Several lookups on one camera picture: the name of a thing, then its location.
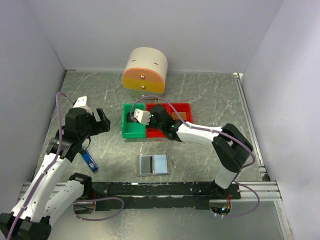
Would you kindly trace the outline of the red double plastic bin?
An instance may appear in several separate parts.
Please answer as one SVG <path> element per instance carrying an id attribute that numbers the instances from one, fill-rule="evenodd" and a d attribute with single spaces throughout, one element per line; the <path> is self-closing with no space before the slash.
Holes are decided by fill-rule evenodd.
<path id="1" fill-rule="evenodd" d="M 172 108 L 167 103 L 161 103 L 165 110 L 168 112 L 168 114 L 171 116 Z M 192 117 L 192 110 L 189 103 L 172 103 L 173 107 L 177 110 L 177 112 L 186 112 L 187 114 L 187 121 L 193 123 L 193 117 Z M 146 125 L 146 137 L 147 138 L 165 138 L 166 136 L 158 129 L 151 128 L 150 125 Z"/>

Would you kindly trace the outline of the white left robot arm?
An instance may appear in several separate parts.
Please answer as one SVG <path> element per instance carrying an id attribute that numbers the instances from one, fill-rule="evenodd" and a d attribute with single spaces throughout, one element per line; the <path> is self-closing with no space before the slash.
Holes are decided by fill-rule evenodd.
<path id="1" fill-rule="evenodd" d="M 111 122 L 102 108 L 96 120 L 88 107 L 73 107 L 49 142 L 42 166 L 29 188 L 11 210 L 1 213 L 0 230 L 8 240 L 46 240 L 60 215 L 77 199 L 94 196 L 92 178 L 74 173 L 64 190 L 51 196 L 62 173 L 83 150 L 83 142 L 110 130 Z"/>

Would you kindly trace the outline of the grey card holder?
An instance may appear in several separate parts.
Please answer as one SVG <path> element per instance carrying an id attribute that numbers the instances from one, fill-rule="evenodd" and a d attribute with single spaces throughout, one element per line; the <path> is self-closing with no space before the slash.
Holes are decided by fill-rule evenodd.
<path id="1" fill-rule="evenodd" d="M 141 156 L 152 156 L 152 168 L 153 173 L 151 174 L 140 174 L 140 158 Z M 154 155 L 138 155 L 136 158 L 137 176 L 148 177 L 148 176 L 162 176 L 170 175 L 170 161 L 167 154 L 154 154 Z"/>

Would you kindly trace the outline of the blue card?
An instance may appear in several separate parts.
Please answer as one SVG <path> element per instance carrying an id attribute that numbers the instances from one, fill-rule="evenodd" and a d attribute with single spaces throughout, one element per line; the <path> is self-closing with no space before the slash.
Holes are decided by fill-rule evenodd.
<path id="1" fill-rule="evenodd" d="M 84 162 L 87 164 L 87 166 L 90 168 L 90 170 L 95 173 L 99 170 L 98 165 L 90 155 L 89 151 L 87 148 L 83 147 L 82 151 L 80 152 L 80 155 L 82 156 Z"/>

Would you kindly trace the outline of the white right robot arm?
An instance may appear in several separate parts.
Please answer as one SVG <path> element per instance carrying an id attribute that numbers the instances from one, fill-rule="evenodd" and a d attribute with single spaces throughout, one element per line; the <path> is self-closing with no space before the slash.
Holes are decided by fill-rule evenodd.
<path id="1" fill-rule="evenodd" d="M 253 153 L 253 146 L 244 135 L 231 123 L 223 127 L 208 127 L 173 119 L 161 104 L 148 112 L 147 126 L 161 131 L 167 139 L 206 145 L 215 150 L 221 167 L 213 181 L 212 193 L 218 199 L 228 195 L 229 186 Z"/>

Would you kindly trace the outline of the green plastic bin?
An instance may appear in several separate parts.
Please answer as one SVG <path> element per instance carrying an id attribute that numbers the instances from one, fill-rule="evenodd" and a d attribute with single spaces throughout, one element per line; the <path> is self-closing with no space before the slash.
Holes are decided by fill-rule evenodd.
<path id="1" fill-rule="evenodd" d="M 127 113 L 130 113 L 132 103 L 125 103 L 122 108 L 121 130 L 123 139 L 144 139 L 146 138 L 146 127 L 139 122 L 127 122 Z"/>

